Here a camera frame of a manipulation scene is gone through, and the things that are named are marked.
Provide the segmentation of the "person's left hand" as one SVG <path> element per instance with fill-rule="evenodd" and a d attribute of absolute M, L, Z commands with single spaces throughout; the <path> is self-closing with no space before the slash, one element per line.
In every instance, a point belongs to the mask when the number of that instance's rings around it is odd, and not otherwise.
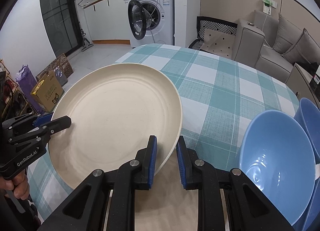
<path fill-rule="evenodd" d="M 12 180 L 0 178 L 1 189 L 11 190 L 17 199 L 26 200 L 29 196 L 29 183 L 25 170 L 16 175 Z"/>

